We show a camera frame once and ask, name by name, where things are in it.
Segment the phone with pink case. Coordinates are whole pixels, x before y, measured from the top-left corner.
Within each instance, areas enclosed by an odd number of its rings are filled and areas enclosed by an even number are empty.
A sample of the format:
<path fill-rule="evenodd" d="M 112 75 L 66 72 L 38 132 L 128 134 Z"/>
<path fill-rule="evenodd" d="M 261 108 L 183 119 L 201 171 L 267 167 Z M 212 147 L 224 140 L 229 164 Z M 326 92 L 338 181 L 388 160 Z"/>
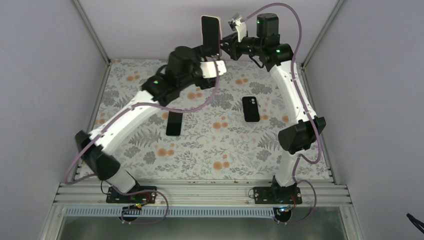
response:
<path fill-rule="evenodd" d="M 218 16 L 202 15 L 202 49 L 206 56 L 221 55 L 221 19 Z"/>

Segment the black phone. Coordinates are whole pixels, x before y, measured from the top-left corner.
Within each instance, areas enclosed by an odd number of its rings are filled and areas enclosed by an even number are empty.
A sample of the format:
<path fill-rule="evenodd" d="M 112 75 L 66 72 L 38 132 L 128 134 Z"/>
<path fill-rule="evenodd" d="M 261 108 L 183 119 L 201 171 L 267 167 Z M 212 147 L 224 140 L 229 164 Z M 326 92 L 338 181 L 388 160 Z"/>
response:
<path fill-rule="evenodd" d="M 165 134 L 167 136 L 180 136 L 182 130 L 183 114 L 178 112 L 169 112 Z"/>

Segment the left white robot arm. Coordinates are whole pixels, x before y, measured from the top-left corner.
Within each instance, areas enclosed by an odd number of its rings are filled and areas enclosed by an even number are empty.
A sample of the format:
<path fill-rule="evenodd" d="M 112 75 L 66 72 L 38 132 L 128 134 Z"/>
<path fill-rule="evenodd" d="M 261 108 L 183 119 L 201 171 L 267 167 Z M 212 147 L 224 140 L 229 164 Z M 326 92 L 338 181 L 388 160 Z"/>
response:
<path fill-rule="evenodd" d="M 218 90 L 220 77 L 227 72 L 225 62 L 217 55 L 207 60 L 201 46 L 178 46 L 167 63 L 149 77 L 134 97 L 101 126 L 75 135 L 79 153 L 74 160 L 83 160 L 93 175 L 105 181 L 119 193 L 124 201 L 134 202 L 143 193 L 137 180 L 125 170 L 113 153 L 125 138 L 159 110 L 173 113 L 192 113 L 208 105 Z M 195 85 L 212 89 L 210 97 L 200 106 L 191 109 L 173 109 L 168 104 L 180 97 L 181 91 Z"/>

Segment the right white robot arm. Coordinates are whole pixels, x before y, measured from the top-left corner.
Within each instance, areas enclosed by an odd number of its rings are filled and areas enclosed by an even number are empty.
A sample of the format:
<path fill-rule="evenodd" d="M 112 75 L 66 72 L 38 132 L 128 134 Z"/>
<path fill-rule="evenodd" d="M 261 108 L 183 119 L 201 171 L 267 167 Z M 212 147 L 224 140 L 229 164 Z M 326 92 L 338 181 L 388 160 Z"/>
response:
<path fill-rule="evenodd" d="M 287 43 L 280 42 L 279 18 L 274 13 L 262 13 L 256 17 L 256 36 L 248 35 L 245 19 L 234 15 L 229 21 L 233 34 L 221 41 L 221 49 L 232 60 L 247 55 L 251 60 L 258 57 L 255 64 L 265 68 L 276 81 L 288 113 L 288 123 L 278 133 L 278 141 L 287 153 L 286 160 L 280 162 L 278 172 L 273 176 L 267 189 L 271 198 L 278 204 L 299 194 L 294 179 L 295 168 L 300 157 L 305 155 L 326 126 L 324 117 L 318 117 L 312 108 L 301 84 L 294 52 Z"/>

